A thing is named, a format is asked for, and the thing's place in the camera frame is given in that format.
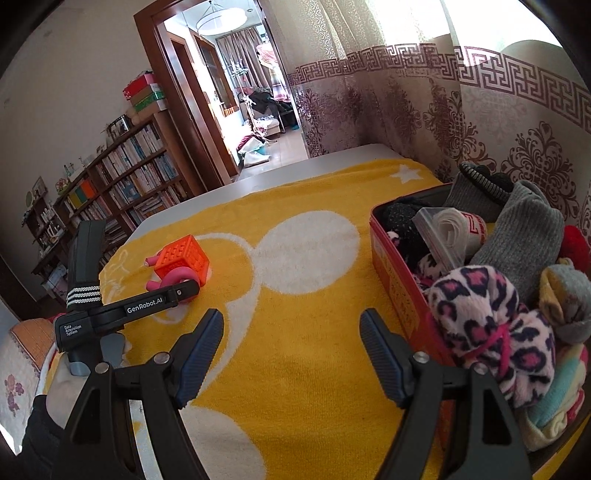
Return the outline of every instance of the tiled floor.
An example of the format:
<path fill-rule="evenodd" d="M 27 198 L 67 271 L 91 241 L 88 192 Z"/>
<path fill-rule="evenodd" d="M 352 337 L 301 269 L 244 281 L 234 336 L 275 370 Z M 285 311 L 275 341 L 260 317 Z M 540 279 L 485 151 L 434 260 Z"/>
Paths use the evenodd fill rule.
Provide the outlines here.
<path fill-rule="evenodd" d="M 288 130 L 284 134 L 275 135 L 270 140 L 277 140 L 276 143 L 265 147 L 267 155 L 270 155 L 271 159 L 267 163 L 243 169 L 237 180 L 247 179 L 264 171 L 284 167 L 308 158 L 301 129 Z"/>

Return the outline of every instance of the doorway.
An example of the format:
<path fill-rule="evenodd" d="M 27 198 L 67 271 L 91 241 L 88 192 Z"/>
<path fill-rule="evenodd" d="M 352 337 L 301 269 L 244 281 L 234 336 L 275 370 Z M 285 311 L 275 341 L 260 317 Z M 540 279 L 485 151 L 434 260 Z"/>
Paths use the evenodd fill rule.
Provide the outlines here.
<path fill-rule="evenodd" d="M 135 16 L 175 123 L 182 122 L 187 133 L 193 130 L 190 140 L 203 138 L 201 148 L 208 150 L 210 161 L 205 158 L 196 164 L 203 163 L 205 170 L 217 174 L 214 188 L 229 183 L 230 177 L 240 180 L 308 158 L 297 111 L 260 10 L 253 0 L 218 1 L 220 6 L 214 8 L 241 8 L 246 21 L 229 32 L 203 35 L 197 24 L 212 7 L 211 2 L 199 0 L 183 0 L 173 7 L 172 1 L 158 0 Z M 274 65 L 265 64 L 269 57 Z M 176 98 L 170 98 L 167 84 Z M 257 151 L 245 152 L 243 141 L 253 134 L 259 139 L 251 142 Z M 206 145 L 208 136 L 211 142 Z"/>

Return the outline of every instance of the yellow towel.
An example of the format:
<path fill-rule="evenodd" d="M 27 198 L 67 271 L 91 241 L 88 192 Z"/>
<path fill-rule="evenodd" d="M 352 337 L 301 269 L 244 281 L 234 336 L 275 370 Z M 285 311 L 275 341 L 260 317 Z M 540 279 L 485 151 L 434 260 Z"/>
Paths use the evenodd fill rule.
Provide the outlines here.
<path fill-rule="evenodd" d="M 439 184 L 411 160 L 376 160 L 212 207 L 111 259 L 100 277 L 105 303 L 143 293 L 155 278 L 144 258 L 184 235 L 210 259 L 197 299 L 123 333 L 132 345 L 126 359 L 138 364 L 169 350 L 208 308 L 223 313 L 212 368 L 182 412 L 212 478 L 374 478 L 401 411 L 380 388 L 359 315 L 375 307 L 401 329 L 372 265 L 369 215 Z M 437 446 L 425 478 L 437 477 L 440 462 Z"/>

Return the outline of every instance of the sheer curtain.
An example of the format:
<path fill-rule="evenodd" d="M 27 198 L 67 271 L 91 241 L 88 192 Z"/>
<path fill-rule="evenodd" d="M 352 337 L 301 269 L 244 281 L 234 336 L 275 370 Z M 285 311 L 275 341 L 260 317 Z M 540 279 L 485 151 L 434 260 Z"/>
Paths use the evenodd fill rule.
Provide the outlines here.
<path fill-rule="evenodd" d="M 380 142 L 538 183 L 591 241 L 591 95 L 519 0 L 261 4 L 312 156 Z"/>

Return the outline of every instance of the green box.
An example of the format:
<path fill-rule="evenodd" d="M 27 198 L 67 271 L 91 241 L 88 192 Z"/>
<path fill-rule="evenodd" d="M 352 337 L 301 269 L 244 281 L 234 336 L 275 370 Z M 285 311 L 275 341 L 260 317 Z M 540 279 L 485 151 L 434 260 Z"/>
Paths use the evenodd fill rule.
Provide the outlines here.
<path fill-rule="evenodd" d="M 135 111 L 139 113 L 141 110 L 146 108 L 152 102 L 155 102 L 156 100 L 161 100 L 163 98 L 164 98 L 163 91 L 152 92 L 146 98 L 144 98 L 142 101 L 140 101 L 137 105 L 134 105 Z"/>

